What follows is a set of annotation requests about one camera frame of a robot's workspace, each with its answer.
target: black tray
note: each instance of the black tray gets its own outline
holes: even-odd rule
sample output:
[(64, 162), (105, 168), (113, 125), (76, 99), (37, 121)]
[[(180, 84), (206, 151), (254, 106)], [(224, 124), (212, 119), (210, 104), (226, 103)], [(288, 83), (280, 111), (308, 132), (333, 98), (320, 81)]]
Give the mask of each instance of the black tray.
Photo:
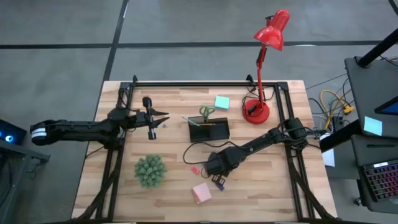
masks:
[[(191, 117), (188, 119), (196, 124), (205, 123), (202, 116)], [(188, 122), (191, 142), (229, 139), (229, 126), (227, 118), (209, 119), (207, 123), (215, 125), (198, 127)]]

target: blue light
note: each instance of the blue light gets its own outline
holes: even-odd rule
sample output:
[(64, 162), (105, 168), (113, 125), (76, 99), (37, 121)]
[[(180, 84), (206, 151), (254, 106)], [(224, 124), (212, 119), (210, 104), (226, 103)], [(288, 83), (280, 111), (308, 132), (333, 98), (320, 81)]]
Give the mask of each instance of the blue light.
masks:
[(12, 140), (14, 140), (14, 137), (6, 136), (6, 142), (12, 142)]

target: scissors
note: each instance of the scissors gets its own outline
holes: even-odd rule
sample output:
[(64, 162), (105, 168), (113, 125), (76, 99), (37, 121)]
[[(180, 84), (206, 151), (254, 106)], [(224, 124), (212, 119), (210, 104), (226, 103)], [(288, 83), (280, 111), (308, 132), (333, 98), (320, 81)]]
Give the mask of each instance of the scissors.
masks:
[(215, 111), (216, 111), (216, 108), (214, 106), (203, 105), (199, 109), (199, 113), (203, 116), (203, 120), (205, 123), (209, 120), (209, 115), (211, 113), (214, 113)]

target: wooden table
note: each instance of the wooden table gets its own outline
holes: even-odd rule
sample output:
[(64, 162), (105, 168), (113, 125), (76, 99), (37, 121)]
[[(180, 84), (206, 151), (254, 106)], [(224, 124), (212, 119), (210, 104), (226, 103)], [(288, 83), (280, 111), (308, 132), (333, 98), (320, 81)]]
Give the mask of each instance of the wooden table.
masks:
[[(314, 127), (304, 82), (288, 81), (295, 117), (304, 126)], [(96, 114), (96, 121), (106, 118), (116, 104), (120, 82), (105, 82)], [(134, 88), (134, 109), (144, 109), (142, 97), (149, 96), (157, 111), (169, 112), (170, 119), (156, 129), (157, 140), (150, 141), (147, 128), (127, 133), (114, 221), (131, 222), (266, 222), (295, 221), (296, 214), (283, 144), (273, 145), (249, 156), (226, 178), (225, 190), (220, 191), (210, 179), (194, 174), (182, 161), (182, 154), (191, 145), (188, 124), (181, 116), (198, 116), (201, 105), (213, 105), (216, 95), (231, 99), (229, 110), (217, 110), (211, 118), (228, 117), (230, 141), (244, 144), (276, 127), (280, 121), (275, 97), (268, 100), (271, 114), (264, 124), (254, 125), (244, 120), (241, 112), (246, 87), (156, 87)], [(272, 89), (266, 89), (266, 97)], [(221, 144), (225, 141), (214, 141)], [(99, 148), (91, 142), (88, 153)], [(187, 153), (188, 161), (205, 161), (210, 152), (219, 151), (200, 144)], [(160, 154), (168, 168), (164, 183), (156, 189), (141, 188), (134, 178), (134, 165), (147, 154)], [(336, 216), (335, 204), (319, 149), (303, 151), (310, 188), (329, 213)], [(103, 176), (106, 150), (100, 150), (85, 161), (76, 196), (73, 217), (79, 216), (98, 193)], [(212, 199), (197, 205), (192, 187), (206, 182)], [(304, 214), (306, 206), (302, 193)], [(108, 210), (109, 197), (104, 204)]]

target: green plant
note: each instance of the green plant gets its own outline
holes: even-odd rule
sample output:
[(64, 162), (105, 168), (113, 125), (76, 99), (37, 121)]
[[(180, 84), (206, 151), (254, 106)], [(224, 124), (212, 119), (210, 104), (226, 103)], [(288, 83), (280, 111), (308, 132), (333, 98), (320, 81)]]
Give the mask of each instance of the green plant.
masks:
[(162, 183), (167, 169), (161, 155), (147, 155), (145, 159), (138, 160), (135, 171), (135, 178), (138, 178), (141, 187), (153, 188)]

